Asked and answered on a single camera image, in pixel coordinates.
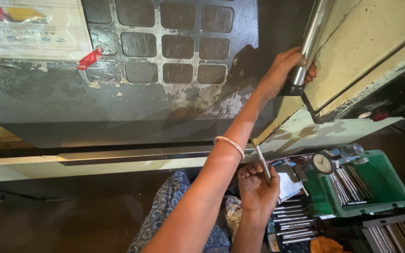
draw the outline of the dark floor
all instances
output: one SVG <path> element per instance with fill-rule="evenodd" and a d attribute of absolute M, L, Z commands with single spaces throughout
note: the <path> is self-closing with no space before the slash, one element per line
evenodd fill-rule
<path fill-rule="evenodd" d="M 381 149 L 405 184 L 405 135 L 388 127 L 357 141 Z M 187 169 L 194 177 L 199 169 Z M 0 253 L 125 252 L 149 213 L 155 192 L 173 171 L 140 171 L 0 182 Z"/>

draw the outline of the orange cloth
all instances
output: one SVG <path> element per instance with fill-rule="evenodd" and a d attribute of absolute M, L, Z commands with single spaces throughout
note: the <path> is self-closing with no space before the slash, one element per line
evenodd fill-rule
<path fill-rule="evenodd" d="M 319 236 L 311 241 L 311 253 L 350 253 L 343 250 L 343 246 L 332 239 Z"/>

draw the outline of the blue patterned clothing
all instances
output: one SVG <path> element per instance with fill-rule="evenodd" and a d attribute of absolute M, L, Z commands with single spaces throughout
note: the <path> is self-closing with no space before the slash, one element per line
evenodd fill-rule
<path fill-rule="evenodd" d="M 189 187 L 190 181 L 187 175 L 180 171 L 174 173 L 163 183 L 156 193 L 151 211 L 146 216 L 140 232 L 135 236 L 127 253 L 139 253 L 143 249 L 162 226 L 162 223 L 170 215 L 177 202 Z M 228 231 L 225 215 L 220 211 L 203 252 L 228 253 L 230 246 Z"/>

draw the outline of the plastic crate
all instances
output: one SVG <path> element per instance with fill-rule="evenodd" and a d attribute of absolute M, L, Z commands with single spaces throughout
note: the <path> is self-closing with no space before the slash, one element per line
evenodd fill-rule
<path fill-rule="evenodd" d="M 311 195 L 309 209 L 314 216 L 332 214 L 337 217 L 352 217 L 405 207 L 405 186 L 385 153 L 372 150 L 360 157 L 369 159 L 367 163 L 356 165 L 356 170 L 370 187 L 374 200 L 367 204 L 342 207 L 328 177 L 317 178 L 316 171 L 308 171 L 306 176 L 309 181 L 304 183 L 304 187 Z"/>

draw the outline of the bangle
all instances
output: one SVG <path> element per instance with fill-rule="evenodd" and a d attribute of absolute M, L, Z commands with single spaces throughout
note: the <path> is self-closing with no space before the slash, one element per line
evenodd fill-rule
<path fill-rule="evenodd" d="M 226 138 L 226 137 L 224 137 L 224 136 L 217 136 L 217 137 L 215 137 L 215 139 L 213 140 L 213 144 L 214 144 L 214 145 L 217 144 L 217 142 L 218 142 L 219 140 L 224 140 L 224 141 L 229 142 L 231 145 L 233 145 L 233 146 L 237 149 L 237 151 L 238 151 L 238 152 L 240 153 L 240 155 L 242 156 L 241 161 L 243 161 L 243 160 L 245 159 L 245 152 L 243 151 L 243 148 L 240 147 L 240 145 L 238 145 L 237 143 L 231 141 L 230 139 L 228 139 L 228 138 Z"/>

